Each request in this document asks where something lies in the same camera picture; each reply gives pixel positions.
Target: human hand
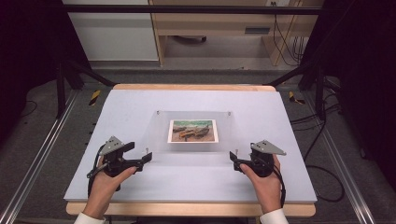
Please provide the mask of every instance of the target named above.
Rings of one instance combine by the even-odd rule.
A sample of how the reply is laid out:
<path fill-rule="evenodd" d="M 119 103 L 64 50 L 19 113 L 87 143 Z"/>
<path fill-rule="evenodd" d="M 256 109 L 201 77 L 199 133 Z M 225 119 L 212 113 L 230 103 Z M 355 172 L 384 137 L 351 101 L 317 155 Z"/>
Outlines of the human hand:
<path fill-rule="evenodd" d="M 274 155 L 274 166 L 280 171 L 280 162 L 276 155 Z M 266 214 L 280 209 L 280 181 L 276 174 L 272 172 L 267 177 L 259 177 L 247 165 L 241 164 L 240 167 L 253 184 L 262 212 Z"/>
<path fill-rule="evenodd" d="M 111 197 L 116 191 L 117 187 L 128 177 L 136 172 L 136 167 L 131 167 L 124 170 L 115 177 L 99 172 L 93 181 L 91 195 L 88 198 L 87 205 L 85 205 L 83 214 L 96 219 L 103 219 L 103 216 L 110 204 Z"/>

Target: framed picture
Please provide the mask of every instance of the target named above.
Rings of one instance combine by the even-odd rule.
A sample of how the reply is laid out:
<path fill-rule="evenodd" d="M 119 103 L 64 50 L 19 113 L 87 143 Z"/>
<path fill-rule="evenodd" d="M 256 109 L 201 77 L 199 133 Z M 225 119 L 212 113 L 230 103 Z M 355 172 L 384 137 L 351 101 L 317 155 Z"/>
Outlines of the framed picture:
<path fill-rule="evenodd" d="M 214 119 L 172 119 L 168 143 L 218 143 Z"/>

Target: floor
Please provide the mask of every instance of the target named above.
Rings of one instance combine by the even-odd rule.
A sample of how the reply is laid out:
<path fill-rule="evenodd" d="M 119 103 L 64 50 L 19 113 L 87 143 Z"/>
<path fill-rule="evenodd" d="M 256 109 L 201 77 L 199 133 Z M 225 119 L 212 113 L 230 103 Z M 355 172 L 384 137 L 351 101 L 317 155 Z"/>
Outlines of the floor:
<path fill-rule="evenodd" d="M 127 83 L 239 83 L 262 84 L 286 74 L 294 66 L 270 65 L 268 55 L 259 37 L 211 37 L 205 43 L 196 39 L 174 37 L 169 40 L 165 64 L 153 62 L 99 63 L 92 62 L 95 70 L 114 81 Z M 292 58 L 285 53 L 288 63 Z M 59 132 L 56 141 L 44 146 L 52 125 L 57 120 L 56 85 L 53 81 L 34 88 L 28 94 L 29 102 L 13 134 L 0 150 L 0 209 L 6 210 L 14 193 L 19 191 L 25 175 L 38 169 L 30 187 L 26 187 L 16 206 L 15 223 L 73 223 L 75 217 L 64 211 L 63 195 L 77 169 L 86 145 L 89 143 L 106 95 L 110 88 L 83 75 L 86 85 L 82 91 L 69 91 L 76 97 L 73 109 Z M 299 91 L 299 77 L 277 87 L 290 120 L 312 115 L 312 91 Z M 89 105 L 92 93 L 101 90 L 95 105 Z M 296 101 L 290 100 L 290 91 Z M 336 105 L 337 98 L 325 91 L 326 106 Z M 293 130 L 302 155 L 305 155 L 322 122 L 307 119 L 293 124 Z M 45 162 L 35 164 L 36 155 L 49 148 Z M 339 154 L 340 164 L 336 159 Z M 381 175 L 374 161 L 361 158 L 360 146 L 350 131 L 338 105 L 328 113 L 320 138 L 313 146 L 306 164 L 320 166 L 343 179 L 350 175 L 352 182 L 343 182 L 346 195 L 336 200 L 342 189 L 334 176 L 317 168 L 308 168 L 314 188 L 320 198 L 313 217 L 289 217 L 290 223 L 396 223 L 396 194 Z M 117 221 L 130 221 L 131 217 L 117 217 Z"/>

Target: person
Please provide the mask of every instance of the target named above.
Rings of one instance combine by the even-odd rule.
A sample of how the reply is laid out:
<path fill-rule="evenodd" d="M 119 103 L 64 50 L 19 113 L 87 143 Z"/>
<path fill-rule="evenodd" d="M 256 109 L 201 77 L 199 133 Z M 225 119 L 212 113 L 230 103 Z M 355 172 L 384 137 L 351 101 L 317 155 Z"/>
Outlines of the person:
<path fill-rule="evenodd" d="M 280 162 L 276 155 L 274 155 L 274 162 L 280 170 Z M 250 179 L 256 191 L 263 212 L 260 217 L 261 223 L 287 224 L 288 221 L 280 205 L 280 181 L 277 176 L 272 173 L 267 177 L 259 177 L 245 164 L 241 164 L 241 169 Z M 99 172 L 93 181 L 87 204 L 82 213 L 78 215 L 75 224 L 104 224 L 106 222 L 104 214 L 118 185 L 135 172 L 135 167 L 131 167 L 115 177 L 110 177 L 103 171 Z"/>

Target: gray carpet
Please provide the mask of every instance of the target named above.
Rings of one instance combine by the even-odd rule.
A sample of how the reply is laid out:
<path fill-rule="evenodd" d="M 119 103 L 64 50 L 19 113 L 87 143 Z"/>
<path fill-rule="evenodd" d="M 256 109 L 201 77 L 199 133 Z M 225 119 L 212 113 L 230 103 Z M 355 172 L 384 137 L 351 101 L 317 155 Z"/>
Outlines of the gray carpet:
<path fill-rule="evenodd" d="M 203 75 L 199 71 L 102 71 L 114 81 L 128 83 L 249 83 L 260 84 L 279 76 L 279 71 L 273 75 L 263 76 L 259 71 L 212 71 L 215 76 Z M 88 105 L 92 93 L 101 90 L 95 105 Z M 79 92 L 78 100 L 66 124 L 59 135 L 53 150 L 35 182 L 32 191 L 26 199 L 19 218 L 52 218 L 74 219 L 65 212 L 66 202 L 63 200 L 65 190 L 70 183 L 79 161 L 84 153 L 86 143 L 90 141 L 90 132 L 99 118 L 101 108 L 110 88 L 97 83 L 88 83 Z M 309 116 L 312 112 L 308 105 L 300 105 L 289 101 L 289 91 L 281 92 L 290 119 Z M 304 99 L 295 92 L 297 99 Z M 0 208 L 3 210 L 21 180 L 30 163 L 45 139 L 46 134 L 56 115 L 55 83 L 51 82 L 35 88 L 29 93 L 29 100 L 37 102 L 37 109 L 28 116 L 21 118 L 13 130 L 13 134 L 0 148 Z M 336 98 L 330 97 L 328 105 L 336 104 Z M 32 109 L 28 103 L 25 112 Z M 293 129 L 305 129 L 315 126 L 311 120 L 307 123 L 293 126 Z M 332 138 L 342 153 L 361 193 L 367 202 L 376 223 L 396 223 L 396 195 L 390 188 L 374 161 L 363 160 L 360 156 L 358 143 L 349 130 L 342 114 L 332 112 L 328 115 L 326 124 Z M 306 131 L 296 131 L 296 139 L 304 155 L 318 133 L 318 127 Z M 323 143 L 315 144 L 306 163 L 319 165 L 334 172 L 332 161 Z M 334 178 L 320 170 L 309 169 L 309 174 L 320 195 L 325 198 L 336 198 L 340 195 L 340 187 Z M 347 195 L 341 202 L 328 203 L 321 199 L 316 203 L 317 213 L 309 218 L 290 217 L 290 223 L 360 223 Z"/>

